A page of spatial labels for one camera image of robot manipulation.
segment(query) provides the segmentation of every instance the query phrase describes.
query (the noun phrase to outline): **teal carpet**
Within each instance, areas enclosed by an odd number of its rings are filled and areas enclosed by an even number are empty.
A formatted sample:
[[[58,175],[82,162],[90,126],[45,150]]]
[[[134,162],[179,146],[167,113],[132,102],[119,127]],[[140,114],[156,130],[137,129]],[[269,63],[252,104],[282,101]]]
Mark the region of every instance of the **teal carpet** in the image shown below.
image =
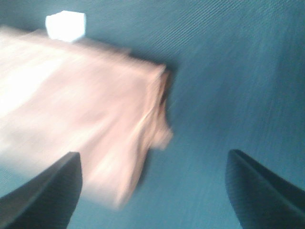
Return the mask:
[[[303,0],[1,0],[0,23],[44,29],[61,10],[174,72],[168,148],[149,153],[123,211],[80,199],[69,229],[239,229],[224,185],[232,148],[305,189]],[[0,168],[1,195],[24,181]]]

